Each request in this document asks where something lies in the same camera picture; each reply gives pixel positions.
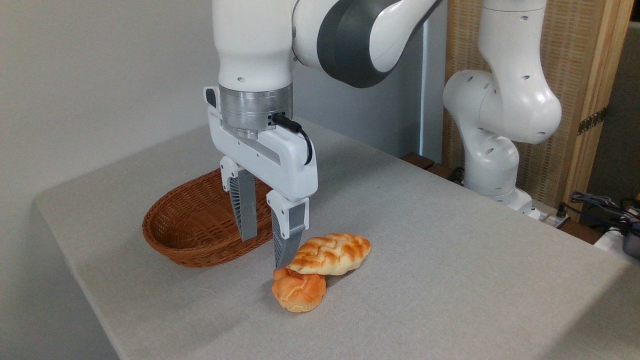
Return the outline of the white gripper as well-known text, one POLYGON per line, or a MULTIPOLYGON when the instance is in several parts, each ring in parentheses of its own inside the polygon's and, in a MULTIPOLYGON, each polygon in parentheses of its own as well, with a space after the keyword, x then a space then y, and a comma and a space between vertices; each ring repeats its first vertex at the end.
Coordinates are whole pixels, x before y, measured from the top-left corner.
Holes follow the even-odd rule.
POLYGON ((313 146, 300 133, 277 125, 274 116, 293 115, 293 87, 237 91, 206 87, 209 128, 220 161, 222 188, 243 242, 258 235, 255 176, 272 187, 271 210, 275 268, 288 266, 309 228, 309 197, 318 188, 313 146))

